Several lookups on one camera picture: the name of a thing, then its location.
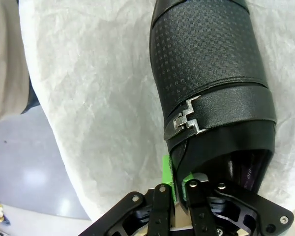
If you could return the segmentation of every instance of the metal buckle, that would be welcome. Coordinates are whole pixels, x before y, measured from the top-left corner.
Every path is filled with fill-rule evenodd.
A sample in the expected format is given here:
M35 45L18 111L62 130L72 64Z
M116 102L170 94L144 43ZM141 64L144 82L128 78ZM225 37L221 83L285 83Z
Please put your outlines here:
M188 120L187 116L194 113L193 107L192 107L192 101L196 100L200 97L196 96L193 98L190 98L186 101L187 103L187 109L183 110L182 113L178 113L177 116L175 116L166 126L165 133L164 133L164 140L167 141L171 139L172 137L179 134L181 131L185 129L189 129L191 127L195 128L194 135L200 134L206 129L200 130L198 122L196 119Z

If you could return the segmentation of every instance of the gray floor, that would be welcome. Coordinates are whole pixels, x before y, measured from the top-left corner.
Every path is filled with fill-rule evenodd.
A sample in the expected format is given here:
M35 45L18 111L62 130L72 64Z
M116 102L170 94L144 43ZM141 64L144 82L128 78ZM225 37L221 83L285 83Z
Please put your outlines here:
M0 200L12 207L88 219L41 107L0 123Z

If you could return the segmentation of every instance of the silver bolt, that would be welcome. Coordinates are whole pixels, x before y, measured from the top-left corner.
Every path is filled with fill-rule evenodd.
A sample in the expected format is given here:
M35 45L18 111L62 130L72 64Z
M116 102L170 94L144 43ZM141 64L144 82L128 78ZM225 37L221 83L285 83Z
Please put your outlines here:
M140 199L139 196L135 195L135 196L132 198L132 201L137 202L139 199Z
M217 234L218 234L218 236L223 236L223 230L217 229Z
M289 222L289 219L286 216L282 216L280 221L283 225L286 225Z
M161 192L165 192L165 190L166 190L166 188L165 188L164 185L160 186L159 191L161 191Z
M218 188L219 190L223 190L223 189L226 188L226 185L225 185L225 183L219 183L219 184L217 185L217 188Z
M198 185L198 183L196 181L191 181L189 185L190 187L194 188Z

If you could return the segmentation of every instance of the beige pants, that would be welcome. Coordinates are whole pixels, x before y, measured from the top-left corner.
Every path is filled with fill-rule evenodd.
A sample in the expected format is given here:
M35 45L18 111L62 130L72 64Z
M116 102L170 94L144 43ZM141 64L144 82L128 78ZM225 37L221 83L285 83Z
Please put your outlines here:
M29 96L29 73L16 0L0 0L0 119L20 114Z

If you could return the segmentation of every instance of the white paper sheet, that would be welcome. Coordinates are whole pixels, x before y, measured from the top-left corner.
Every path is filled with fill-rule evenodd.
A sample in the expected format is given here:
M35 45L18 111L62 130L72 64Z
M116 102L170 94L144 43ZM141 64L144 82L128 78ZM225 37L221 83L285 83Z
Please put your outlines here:
M260 194L295 208L295 0L250 0L273 92L276 154ZM34 89L92 220L161 181L167 154L149 62L155 0L21 0Z

